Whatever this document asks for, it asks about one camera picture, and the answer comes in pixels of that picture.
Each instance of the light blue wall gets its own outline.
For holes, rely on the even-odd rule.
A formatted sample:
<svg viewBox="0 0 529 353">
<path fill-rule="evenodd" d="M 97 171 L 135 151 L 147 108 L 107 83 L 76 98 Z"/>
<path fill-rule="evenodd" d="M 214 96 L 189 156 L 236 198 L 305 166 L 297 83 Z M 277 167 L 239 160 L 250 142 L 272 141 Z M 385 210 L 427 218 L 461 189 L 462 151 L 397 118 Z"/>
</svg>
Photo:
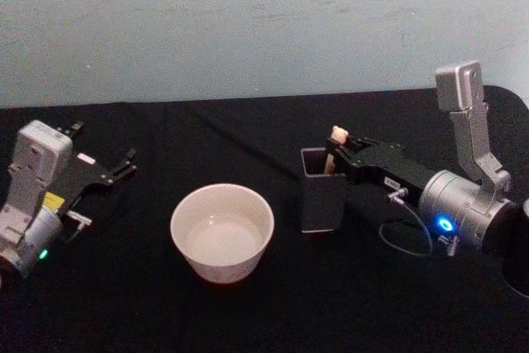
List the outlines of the light blue wall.
<svg viewBox="0 0 529 353">
<path fill-rule="evenodd" d="M 433 87 L 529 98 L 529 0 L 0 0 L 0 107 Z"/>
</svg>

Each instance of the cable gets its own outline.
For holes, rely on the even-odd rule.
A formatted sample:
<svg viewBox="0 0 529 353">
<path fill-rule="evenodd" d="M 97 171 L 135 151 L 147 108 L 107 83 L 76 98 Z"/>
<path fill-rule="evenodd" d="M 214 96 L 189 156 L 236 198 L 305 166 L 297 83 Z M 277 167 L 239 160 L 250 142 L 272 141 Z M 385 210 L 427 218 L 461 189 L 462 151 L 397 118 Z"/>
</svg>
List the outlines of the cable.
<svg viewBox="0 0 529 353">
<path fill-rule="evenodd" d="M 397 246 L 396 244 L 393 244 L 391 241 L 386 239 L 386 237 L 384 236 L 383 230 L 384 230 L 384 227 L 386 225 L 388 225 L 390 222 L 384 222 L 382 225 L 380 225 L 380 228 L 379 228 L 379 237 L 380 237 L 380 239 L 384 243 L 386 243 L 388 246 L 394 248 L 395 250 L 399 250 L 399 251 L 401 251 L 401 252 L 403 252 L 405 254 L 418 256 L 420 258 L 425 258 L 427 256 L 430 256 L 431 253 L 433 252 L 433 243 L 431 241 L 430 232 L 428 231 L 427 226 L 424 224 L 422 219 L 406 203 L 401 202 L 401 201 L 394 201 L 394 203 L 398 204 L 402 208 L 405 208 L 408 212 L 410 212 L 413 215 L 414 219 L 417 221 L 417 223 L 419 224 L 419 226 L 424 231 L 424 234 L 427 237 L 427 240 L 428 240 L 428 252 L 427 253 L 421 253 L 421 252 L 406 250 L 405 248 L 402 248 L 401 246 Z"/>
</svg>

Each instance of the black tablecloth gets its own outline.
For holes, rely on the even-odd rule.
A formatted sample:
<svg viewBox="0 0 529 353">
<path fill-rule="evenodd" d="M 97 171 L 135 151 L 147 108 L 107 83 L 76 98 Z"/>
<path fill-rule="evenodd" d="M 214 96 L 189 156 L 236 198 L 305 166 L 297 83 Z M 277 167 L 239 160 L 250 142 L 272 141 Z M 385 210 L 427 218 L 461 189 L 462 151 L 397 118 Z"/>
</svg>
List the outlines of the black tablecloth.
<svg viewBox="0 0 529 353">
<path fill-rule="evenodd" d="M 486 88 L 486 98 L 491 146 L 520 203 L 529 196 L 529 112 L 501 88 Z M 376 230 L 398 210 L 380 189 L 350 187 L 339 231 L 299 232 L 300 149 L 324 146 L 334 124 L 463 174 L 434 90 L 0 110 L 2 203 L 17 130 L 32 119 L 82 120 L 76 150 L 111 167 L 134 146 L 139 169 L 107 197 L 82 201 L 91 230 L 0 293 L 1 350 L 529 349 L 529 301 L 503 282 L 501 260 L 471 248 L 418 259 L 387 247 Z M 179 200 L 218 182 L 262 194 L 276 221 L 255 272 L 228 287 L 196 276 L 169 236 Z"/>
</svg>

